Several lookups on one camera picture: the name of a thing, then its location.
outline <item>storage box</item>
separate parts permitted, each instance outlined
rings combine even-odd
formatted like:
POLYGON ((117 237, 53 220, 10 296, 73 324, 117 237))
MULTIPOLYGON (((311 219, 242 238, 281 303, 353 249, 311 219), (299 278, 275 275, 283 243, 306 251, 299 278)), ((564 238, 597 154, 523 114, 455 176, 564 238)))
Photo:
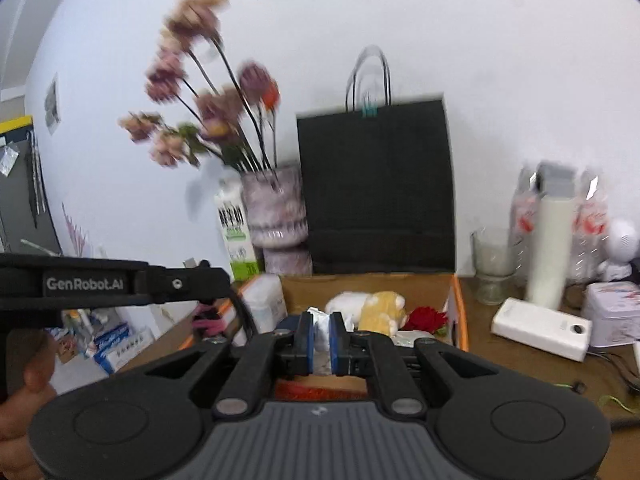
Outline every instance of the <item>storage box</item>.
MULTIPOLYGON (((407 313, 419 306, 446 311, 449 317, 446 342, 468 351, 465 305, 455 274, 315 274, 280 279, 289 314, 300 314, 310 306, 324 310, 331 298, 347 290, 369 293, 392 290, 404 296, 407 313)), ((225 319, 232 317, 229 301, 222 304, 220 313, 225 319)), ((366 392, 365 381, 355 377, 308 376, 296 381, 311 387, 366 392)))
POLYGON ((640 337, 640 288, 631 282, 593 283, 582 317, 593 322, 591 346, 631 344, 640 337))

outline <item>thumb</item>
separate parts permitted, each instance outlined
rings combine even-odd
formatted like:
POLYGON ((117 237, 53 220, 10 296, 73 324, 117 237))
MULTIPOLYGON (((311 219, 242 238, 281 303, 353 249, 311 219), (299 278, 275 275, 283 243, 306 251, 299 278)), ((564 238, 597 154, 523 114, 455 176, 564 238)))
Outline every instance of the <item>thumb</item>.
POLYGON ((40 348, 24 369, 24 385, 34 394, 41 392, 49 384, 56 367, 57 343, 51 334, 45 334, 40 348))

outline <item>human hand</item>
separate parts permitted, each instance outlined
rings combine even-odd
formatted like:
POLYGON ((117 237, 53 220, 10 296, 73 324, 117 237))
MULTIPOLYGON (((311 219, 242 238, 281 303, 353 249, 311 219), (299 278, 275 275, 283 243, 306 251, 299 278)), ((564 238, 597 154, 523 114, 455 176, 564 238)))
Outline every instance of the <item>human hand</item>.
POLYGON ((33 415, 56 396, 49 384, 56 363, 56 342, 47 334, 24 369, 24 386, 0 404, 0 472, 8 480, 39 480, 27 440, 33 415))

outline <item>stuffed animal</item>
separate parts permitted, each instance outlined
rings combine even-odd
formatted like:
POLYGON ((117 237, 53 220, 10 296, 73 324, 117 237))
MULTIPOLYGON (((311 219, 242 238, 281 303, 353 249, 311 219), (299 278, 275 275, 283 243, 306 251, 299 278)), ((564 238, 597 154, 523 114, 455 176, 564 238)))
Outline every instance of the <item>stuffed animal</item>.
POLYGON ((329 300, 324 311, 327 314, 340 312, 344 322, 351 318, 353 324, 358 326, 362 307, 370 297, 371 294, 366 292, 342 292, 329 300))
POLYGON ((377 292, 365 301, 358 330, 394 336, 405 322, 404 298, 394 292, 377 292))

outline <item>white rectangular device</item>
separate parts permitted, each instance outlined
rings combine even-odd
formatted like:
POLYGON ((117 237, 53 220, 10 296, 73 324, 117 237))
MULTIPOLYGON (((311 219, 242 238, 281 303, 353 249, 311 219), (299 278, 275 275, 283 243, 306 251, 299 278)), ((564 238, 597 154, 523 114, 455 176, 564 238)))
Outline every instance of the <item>white rectangular device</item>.
POLYGON ((574 361, 589 348, 591 321, 509 298, 494 316, 491 332, 574 361))

